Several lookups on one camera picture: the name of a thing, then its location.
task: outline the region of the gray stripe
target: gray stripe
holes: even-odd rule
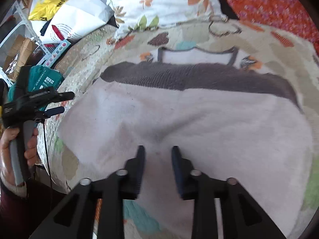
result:
[[[246,72],[219,63],[173,65],[159,62],[123,62],[108,67],[101,74],[101,78],[106,82],[116,81],[179,91],[201,88],[273,94],[287,98],[299,107],[296,93],[286,79],[270,73]]]

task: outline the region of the orange patterned fabric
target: orange patterned fabric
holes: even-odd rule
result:
[[[241,20],[270,25],[314,43],[319,53],[319,31],[298,0],[227,0]]]

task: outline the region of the gray handle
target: gray handle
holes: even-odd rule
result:
[[[20,132],[16,139],[10,141],[10,157],[11,165],[14,173],[16,185],[23,183],[31,177],[31,173],[24,157],[24,152],[27,148],[27,143],[33,134],[35,122],[28,120],[19,125]]]

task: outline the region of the floral pillow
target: floral pillow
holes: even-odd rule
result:
[[[113,8],[119,27],[115,39],[193,19],[226,18],[218,0],[107,0],[107,3]]]

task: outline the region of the metal shelf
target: metal shelf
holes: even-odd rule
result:
[[[10,33],[4,38],[4,40],[0,43],[0,48],[3,46],[3,44],[8,40],[8,38],[21,26],[21,25],[25,25],[25,27],[27,28],[27,30],[29,31],[29,33],[31,34],[31,40],[33,42],[35,42],[36,44],[39,45],[39,47],[41,47],[41,49],[44,52],[44,56],[43,58],[39,61],[38,65],[41,65],[42,63],[44,63],[50,56],[51,53],[50,51],[46,48],[45,45],[42,44],[42,41],[40,40],[40,38],[38,37],[38,35],[36,35],[36,33],[34,32],[32,25],[30,23],[30,21],[26,18],[26,16],[24,15],[20,4],[18,1],[15,1],[13,4],[18,12],[18,14],[21,17],[21,22],[19,22],[14,28],[13,30],[10,31]],[[5,82],[7,83],[7,85],[9,87],[12,86],[13,82],[8,78],[8,76],[5,74],[5,72],[2,70],[2,68],[0,68],[0,77],[2,79],[5,80]]]

